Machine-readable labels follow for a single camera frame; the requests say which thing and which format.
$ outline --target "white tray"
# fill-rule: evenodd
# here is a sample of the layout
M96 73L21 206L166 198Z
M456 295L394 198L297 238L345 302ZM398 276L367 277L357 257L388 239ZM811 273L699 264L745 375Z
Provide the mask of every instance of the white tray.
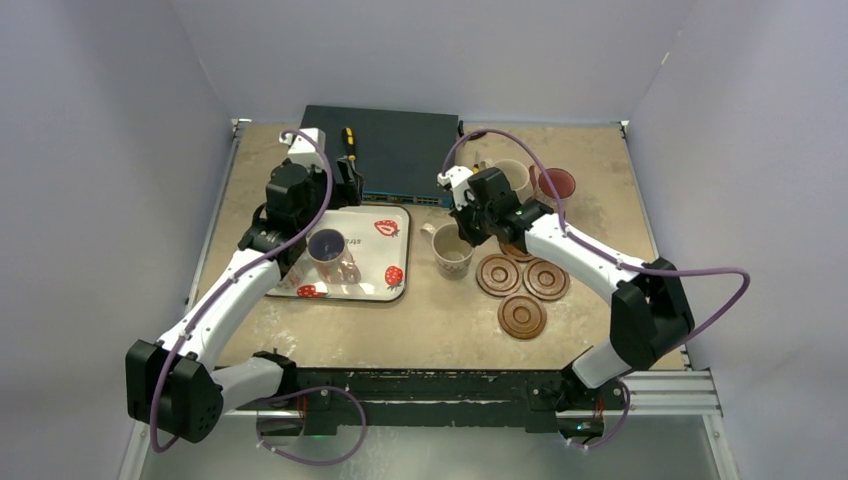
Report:
M285 278L268 292L272 297L303 297L308 299L345 299L390 302L406 290L407 260L409 258L409 212L393 205L361 205L327 211L313 228L338 230L348 242L356 267L361 275L356 284L329 284L318 277L306 252L298 258ZM399 269L400 283L390 285Z

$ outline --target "white enclosure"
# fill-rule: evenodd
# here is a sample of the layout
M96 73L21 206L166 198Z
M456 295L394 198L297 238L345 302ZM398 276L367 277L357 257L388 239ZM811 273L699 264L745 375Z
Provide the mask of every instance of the white enclosure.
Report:
M753 276L690 345L741 478L848 478L846 19L844 0L6 2L0 477L116 477L123 356L183 310L229 119L326 103L629 120L659 250ZM735 284L686 287L704 318Z

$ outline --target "strawberry print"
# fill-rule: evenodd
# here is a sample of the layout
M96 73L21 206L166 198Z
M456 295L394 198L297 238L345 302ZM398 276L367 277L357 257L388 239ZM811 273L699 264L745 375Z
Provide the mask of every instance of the strawberry print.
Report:
M397 237L398 232L400 232L400 228L394 220L380 220L374 222L374 226L377 227L378 232L387 237Z
M403 284L403 270L394 265L386 269L386 283L389 284L388 289L394 290Z
M304 298L321 298L326 297L327 292L319 292L315 285L304 285L297 289L297 296Z

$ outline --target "beige table surface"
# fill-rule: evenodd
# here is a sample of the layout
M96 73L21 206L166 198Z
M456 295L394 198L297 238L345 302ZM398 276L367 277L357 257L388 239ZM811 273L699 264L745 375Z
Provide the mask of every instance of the beige table surface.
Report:
M269 173L285 158L277 138L286 125L250 125L242 137L199 285L202 295L229 262L265 201ZM615 128L504 127L523 139L548 167L570 171L577 190L567 208L569 221L627 254L653 259L629 158ZM462 150L459 163L479 158L530 158L503 137L488 135ZM358 161L367 162L367 158ZM433 254L418 233L420 225L451 219L447 210L407 206L412 217L408 283L388 304L264 298L224 349L219 364L232 365L260 350L277 348L301 366L379 368L561 368L609 334L609 308L572 278L561 300L546 303L548 324L530 341L515 340L498 325L499 299L484 294L473 270L448 281L436 272ZM498 251L495 239L477 248L477 262ZM682 369L678 352L655 368Z

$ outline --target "brown coaster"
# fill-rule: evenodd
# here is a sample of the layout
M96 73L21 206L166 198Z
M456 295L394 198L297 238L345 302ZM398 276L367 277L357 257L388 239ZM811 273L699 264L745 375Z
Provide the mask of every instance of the brown coaster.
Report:
M477 284L490 295L505 297L521 288L521 268L509 257L489 255L477 266Z
M515 260L516 262L524 263L536 258L533 255L530 255L529 253L522 252L518 249L518 247L514 247L508 243L499 243L498 245L500 245L501 251L504 253L504 255Z
M536 338L545 329L548 312L544 305L526 293L516 293L501 301L498 323L509 336L519 340Z
M557 300L565 295L571 279L551 262L541 258L533 260L524 269L524 286L542 300Z

